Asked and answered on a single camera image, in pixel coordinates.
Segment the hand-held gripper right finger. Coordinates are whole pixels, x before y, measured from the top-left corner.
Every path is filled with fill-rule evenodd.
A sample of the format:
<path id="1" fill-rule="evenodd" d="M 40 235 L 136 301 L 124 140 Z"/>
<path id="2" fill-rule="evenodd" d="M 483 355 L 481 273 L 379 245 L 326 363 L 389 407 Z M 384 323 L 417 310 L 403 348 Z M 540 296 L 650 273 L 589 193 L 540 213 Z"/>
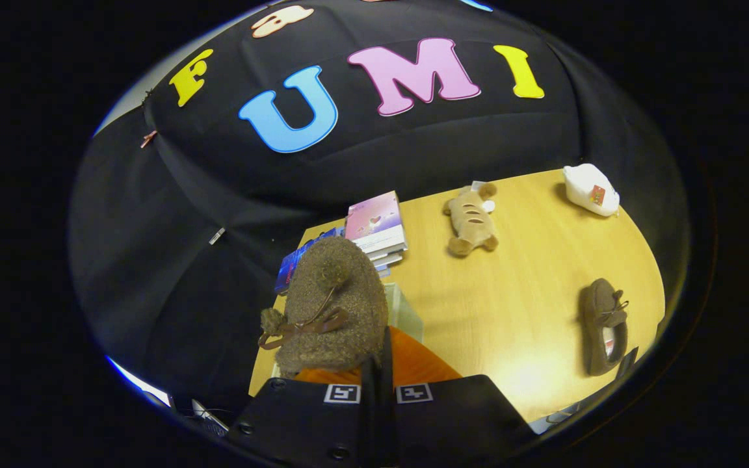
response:
<path id="1" fill-rule="evenodd" d="M 538 439 L 487 375 L 396 385 L 381 352 L 381 462 L 389 467 L 502 467 Z"/>

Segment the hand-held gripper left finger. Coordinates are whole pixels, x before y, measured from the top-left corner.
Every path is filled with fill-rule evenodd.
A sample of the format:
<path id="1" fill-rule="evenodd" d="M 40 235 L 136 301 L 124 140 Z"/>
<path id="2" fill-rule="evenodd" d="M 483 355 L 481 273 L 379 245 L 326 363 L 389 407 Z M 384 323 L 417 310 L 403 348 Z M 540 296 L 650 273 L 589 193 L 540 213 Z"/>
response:
<path id="1" fill-rule="evenodd" d="M 271 378 L 228 434 L 270 467 L 380 467 L 382 368 L 363 364 L 361 384 Z"/>

